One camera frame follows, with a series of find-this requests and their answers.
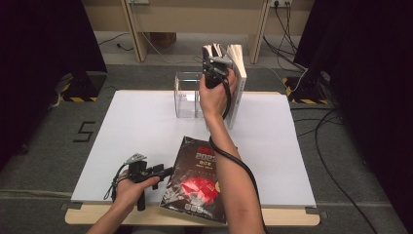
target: black device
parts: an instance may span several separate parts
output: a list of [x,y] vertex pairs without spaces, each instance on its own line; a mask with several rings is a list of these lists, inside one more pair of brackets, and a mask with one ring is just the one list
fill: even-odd
[[[146,168],[147,162],[143,161],[144,159],[146,159],[146,156],[135,153],[127,161],[125,161],[125,163],[121,166],[121,168],[119,168],[118,172],[113,177],[109,190],[107,190],[103,199],[106,200],[109,197],[110,191],[112,190],[111,198],[112,201],[115,201],[116,187],[118,186],[119,181],[122,179],[127,178],[134,183],[139,183],[145,181],[150,177],[158,176],[160,178],[159,182],[161,182],[164,181],[165,177],[171,176],[173,174],[173,168],[164,169],[164,164],[159,164],[152,168]],[[124,178],[119,178],[122,168],[126,165],[129,165],[128,175]],[[158,189],[158,183],[152,186],[153,190]],[[145,191],[143,191],[139,199],[137,200],[137,210],[141,212],[144,211],[145,208]]]
[[233,68],[233,62],[228,56],[220,57],[216,52],[216,48],[211,48],[212,55],[203,47],[203,73],[206,77],[206,87],[209,89],[221,84],[228,76],[228,68]]
[[[129,164],[128,178],[134,183],[143,182],[146,179],[154,176],[158,176],[160,178],[160,181],[164,181],[165,177],[170,176],[173,173],[173,168],[164,169],[164,164],[159,164],[152,168],[146,168],[146,166],[147,162],[145,161],[137,161],[135,163]],[[152,189],[158,189],[158,183],[153,185]],[[145,191],[143,191],[139,199],[137,200],[137,210],[140,212],[144,211],[145,204]]]

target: book cover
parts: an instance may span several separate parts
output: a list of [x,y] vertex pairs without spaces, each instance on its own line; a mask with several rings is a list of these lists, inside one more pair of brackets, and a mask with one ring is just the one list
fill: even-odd
[[[246,83],[246,71],[244,66],[244,59],[243,59],[243,46],[238,44],[228,45],[227,49],[225,50],[220,44],[212,44],[212,45],[205,45],[203,46],[203,59],[211,59],[211,58],[229,58],[233,64],[232,68],[237,76],[238,84],[237,88],[234,91],[230,111],[228,112],[228,116],[226,117],[227,127],[229,129],[234,128],[238,109],[241,104],[241,98],[244,92],[244,86]],[[226,69],[225,64],[220,64],[216,62],[219,69],[223,70]]]
[[185,136],[161,208],[226,223],[215,154],[205,140]]

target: power outlet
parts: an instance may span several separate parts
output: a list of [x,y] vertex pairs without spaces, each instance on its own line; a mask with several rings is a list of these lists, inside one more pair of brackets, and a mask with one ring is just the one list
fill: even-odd
[[270,1],[270,7],[276,7],[275,3],[276,1],[279,2],[279,8],[286,8],[289,4],[289,7],[291,7],[292,0],[269,0]]

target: white tabletop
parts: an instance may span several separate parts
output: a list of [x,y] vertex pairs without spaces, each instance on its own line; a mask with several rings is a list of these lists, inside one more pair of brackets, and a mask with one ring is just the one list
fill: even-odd
[[[245,92],[229,132],[263,206],[316,206],[286,96]],[[176,118],[173,91],[116,92],[71,200],[110,203],[103,196],[126,159],[137,152],[148,167],[172,167],[184,136],[208,140],[209,132],[202,118]],[[146,189],[146,202],[159,203],[166,184]]]

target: transparent container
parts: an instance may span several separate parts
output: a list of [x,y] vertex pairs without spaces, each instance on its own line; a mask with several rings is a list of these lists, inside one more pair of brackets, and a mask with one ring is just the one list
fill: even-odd
[[176,72],[175,112],[177,118],[203,118],[199,86],[202,72]]

